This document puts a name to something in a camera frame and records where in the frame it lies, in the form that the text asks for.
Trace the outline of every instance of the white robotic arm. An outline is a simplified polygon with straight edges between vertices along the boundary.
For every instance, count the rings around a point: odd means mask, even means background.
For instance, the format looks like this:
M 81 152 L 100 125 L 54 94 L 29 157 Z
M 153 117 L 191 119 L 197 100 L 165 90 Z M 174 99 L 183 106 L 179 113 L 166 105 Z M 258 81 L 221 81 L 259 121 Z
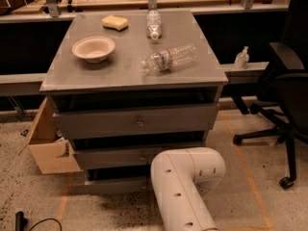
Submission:
M 154 158 L 151 179 L 166 231 L 218 230 L 202 195 L 224 172 L 220 154 L 206 147 L 164 151 Z

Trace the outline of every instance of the drawer handle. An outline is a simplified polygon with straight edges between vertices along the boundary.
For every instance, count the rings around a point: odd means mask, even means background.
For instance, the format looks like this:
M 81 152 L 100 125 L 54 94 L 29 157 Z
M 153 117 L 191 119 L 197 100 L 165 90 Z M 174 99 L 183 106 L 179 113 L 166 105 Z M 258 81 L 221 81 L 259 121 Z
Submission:
M 136 125 L 138 127 L 143 127 L 144 126 L 144 121 L 143 121 L 143 119 L 141 117 L 137 117 Z

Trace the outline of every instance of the office chair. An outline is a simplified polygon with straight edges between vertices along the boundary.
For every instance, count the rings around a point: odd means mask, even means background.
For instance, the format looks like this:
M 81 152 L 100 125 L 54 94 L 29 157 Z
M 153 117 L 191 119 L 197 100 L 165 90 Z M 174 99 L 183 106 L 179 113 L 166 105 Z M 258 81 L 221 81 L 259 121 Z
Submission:
M 262 114 L 274 124 L 272 129 L 243 135 L 235 135 L 233 143 L 243 140 L 278 136 L 278 142 L 286 142 L 290 177 L 279 184 L 290 188 L 296 179 L 295 139 L 308 143 L 308 3 L 291 0 L 281 42 L 270 43 L 272 60 L 259 78 L 256 96 L 260 101 L 275 102 L 283 114 L 253 104 L 252 114 Z

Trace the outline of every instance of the cardboard box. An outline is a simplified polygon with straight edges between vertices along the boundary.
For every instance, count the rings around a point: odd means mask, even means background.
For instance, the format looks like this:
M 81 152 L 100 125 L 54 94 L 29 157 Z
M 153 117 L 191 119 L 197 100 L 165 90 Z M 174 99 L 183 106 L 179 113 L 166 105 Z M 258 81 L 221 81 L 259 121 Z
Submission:
M 69 142 L 59 140 L 53 113 L 45 98 L 20 152 L 28 146 L 42 174 L 82 171 L 72 155 L 73 149 Z

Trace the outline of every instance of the clear plastic bottle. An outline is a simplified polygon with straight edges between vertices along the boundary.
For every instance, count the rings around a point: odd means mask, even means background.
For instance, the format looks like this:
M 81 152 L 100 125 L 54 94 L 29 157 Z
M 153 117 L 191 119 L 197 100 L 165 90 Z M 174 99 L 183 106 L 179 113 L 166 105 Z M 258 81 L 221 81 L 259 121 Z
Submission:
M 166 49 L 161 52 L 155 52 L 141 61 L 143 69 L 152 71 L 164 71 L 174 67 L 184 66 L 192 63 L 196 58 L 196 50 L 192 43 L 184 46 Z
M 245 46 L 244 50 L 237 55 L 234 62 L 234 67 L 241 69 L 247 68 L 247 63 L 249 61 L 249 55 L 247 51 L 248 51 L 248 46 Z
M 151 10 L 147 14 L 146 33 L 153 40 L 157 40 L 162 34 L 161 15 L 156 10 Z

